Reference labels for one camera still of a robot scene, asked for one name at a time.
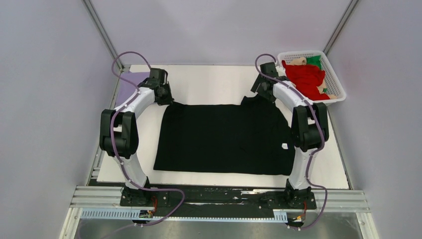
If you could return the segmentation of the black t shirt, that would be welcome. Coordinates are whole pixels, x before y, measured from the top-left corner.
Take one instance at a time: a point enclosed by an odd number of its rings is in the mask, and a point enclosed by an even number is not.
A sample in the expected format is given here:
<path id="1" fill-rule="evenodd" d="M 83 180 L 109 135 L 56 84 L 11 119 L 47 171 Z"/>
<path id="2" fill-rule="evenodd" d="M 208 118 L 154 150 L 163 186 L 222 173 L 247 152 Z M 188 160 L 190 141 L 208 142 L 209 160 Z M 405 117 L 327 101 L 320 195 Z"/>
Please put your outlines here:
<path id="1" fill-rule="evenodd" d="M 285 116 L 275 103 L 255 96 L 239 105 L 169 105 L 154 169 L 288 176 L 294 158 Z"/>

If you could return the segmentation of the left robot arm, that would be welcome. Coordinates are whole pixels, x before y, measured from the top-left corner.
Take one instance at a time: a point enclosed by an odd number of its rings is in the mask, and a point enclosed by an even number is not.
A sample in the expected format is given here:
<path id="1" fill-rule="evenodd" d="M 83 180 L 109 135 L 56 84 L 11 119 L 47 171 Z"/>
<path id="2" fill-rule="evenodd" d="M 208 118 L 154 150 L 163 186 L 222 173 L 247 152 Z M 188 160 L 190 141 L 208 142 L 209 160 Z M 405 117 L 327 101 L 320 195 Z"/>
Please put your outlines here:
<path id="1" fill-rule="evenodd" d="M 135 87 L 131 96 L 113 110 L 103 110 L 100 125 L 100 149 L 119 165 L 125 186 L 135 190 L 133 199 L 141 206 L 152 201 L 152 192 L 145 188 L 148 177 L 137 157 L 139 136 L 137 118 L 152 104 L 170 105 L 173 102 L 167 81 L 168 72 L 152 68 L 149 77 Z"/>

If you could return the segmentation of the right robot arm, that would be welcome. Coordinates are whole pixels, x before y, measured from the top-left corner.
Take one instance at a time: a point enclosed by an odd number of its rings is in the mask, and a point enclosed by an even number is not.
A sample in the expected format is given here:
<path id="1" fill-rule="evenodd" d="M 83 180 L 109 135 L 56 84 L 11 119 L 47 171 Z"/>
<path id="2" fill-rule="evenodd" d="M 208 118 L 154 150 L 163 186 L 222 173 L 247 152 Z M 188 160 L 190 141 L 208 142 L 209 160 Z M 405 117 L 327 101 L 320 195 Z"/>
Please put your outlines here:
<path id="1" fill-rule="evenodd" d="M 279 76 L 275 62 L 255 65 L 255 69 L 258 77 L 251 91 L 271 102 L 280 100 L 292 113 L 295 158 L 286 182 L 284 201 L 287 206 L 296 208 L 311 194 L 314 159 L 329 138 L 327 107 L 306 98 L 287 77 Z"/>

